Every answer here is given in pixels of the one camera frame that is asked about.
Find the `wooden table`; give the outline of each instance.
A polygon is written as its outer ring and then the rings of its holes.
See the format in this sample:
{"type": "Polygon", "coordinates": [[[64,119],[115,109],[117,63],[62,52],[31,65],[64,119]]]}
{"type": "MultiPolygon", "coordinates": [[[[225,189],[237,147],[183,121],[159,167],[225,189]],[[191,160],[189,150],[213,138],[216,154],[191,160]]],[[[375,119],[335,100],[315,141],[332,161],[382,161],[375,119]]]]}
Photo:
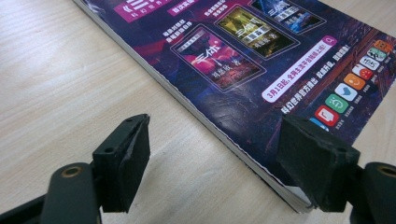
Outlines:
{"type": "MultiPolygon", "coordinates": [[[[323,0],[396,36],[394,0],[323,0]]],[[[299,215],[71,0],[0,3],[0,213],[46,193],[50,175],[149,113],[151,157],[129,214],[104,223],[348,223],[299,215]]],[[[354,145],[396,162],[396,90],[354,145]]]]}

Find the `red app icon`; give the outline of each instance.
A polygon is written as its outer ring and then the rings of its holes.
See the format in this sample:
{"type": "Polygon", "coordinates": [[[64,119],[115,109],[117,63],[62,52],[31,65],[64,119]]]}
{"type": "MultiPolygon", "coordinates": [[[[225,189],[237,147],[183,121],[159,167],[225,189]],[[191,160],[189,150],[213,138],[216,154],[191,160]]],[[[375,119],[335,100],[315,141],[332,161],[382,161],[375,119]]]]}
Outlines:
{"type": "Polygon", "coordinates": [[[334,124],[340,119],[338,114],[326,105],[322,105],[315,113],[315,116],[328,126],[334,126],[334,124]]]}
{"type": "Polygon", "coordinates": [[[373,71],[370,69],[364,67],[361,64],[356,64],[355,67],[353,67],[352,72],[364,79],[369,79],[373,75],[373,71]]]}

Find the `metal ring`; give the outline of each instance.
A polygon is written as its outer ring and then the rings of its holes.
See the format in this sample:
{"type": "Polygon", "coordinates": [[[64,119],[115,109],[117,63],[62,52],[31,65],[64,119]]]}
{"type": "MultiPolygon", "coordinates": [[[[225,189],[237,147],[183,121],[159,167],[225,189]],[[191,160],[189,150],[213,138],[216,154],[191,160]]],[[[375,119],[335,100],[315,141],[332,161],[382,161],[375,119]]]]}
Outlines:
{"type": "Polygon", "coordinates": [[[62,177],[71,178],[76,175],[79,175],[82,171],[82,168],[79,166],[72,166],[62,171],[62,177]]]}
{"type": "Polygon", "coordinates": [[[377,169],[383,175],[387,175],[387,176],[396,178],[396,169],[394,169],[393,167],[381,165],[381,166],[378,166],[377,169]]]}

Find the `green app icon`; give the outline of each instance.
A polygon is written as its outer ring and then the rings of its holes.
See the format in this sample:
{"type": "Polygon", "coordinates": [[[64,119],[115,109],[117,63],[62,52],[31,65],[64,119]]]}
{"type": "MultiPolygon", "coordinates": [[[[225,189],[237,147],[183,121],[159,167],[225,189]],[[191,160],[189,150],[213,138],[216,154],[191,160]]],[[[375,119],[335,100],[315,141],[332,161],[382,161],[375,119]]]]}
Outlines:
{"type": "Polygon", "coordinates": [[[333,110],[337,111],[340,114],[344,113],[348,107],[347,101],[343,100],[341,97],[337,96],[336,94],[331,94],[327,98],[326,105],[328,105],[329,107],[331,107],[333,110]]]}

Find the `magazine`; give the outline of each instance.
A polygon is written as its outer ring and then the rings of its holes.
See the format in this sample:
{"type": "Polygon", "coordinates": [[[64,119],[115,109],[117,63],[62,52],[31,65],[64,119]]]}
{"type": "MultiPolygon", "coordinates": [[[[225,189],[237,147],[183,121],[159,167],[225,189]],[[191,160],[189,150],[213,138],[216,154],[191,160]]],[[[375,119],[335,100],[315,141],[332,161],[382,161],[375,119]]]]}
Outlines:
{"type": "Polygon", "coordinates": [[[352,145],[396,75],[396,39],[317,0],[75,0],[298,212],[282,115],[352,145]]]}

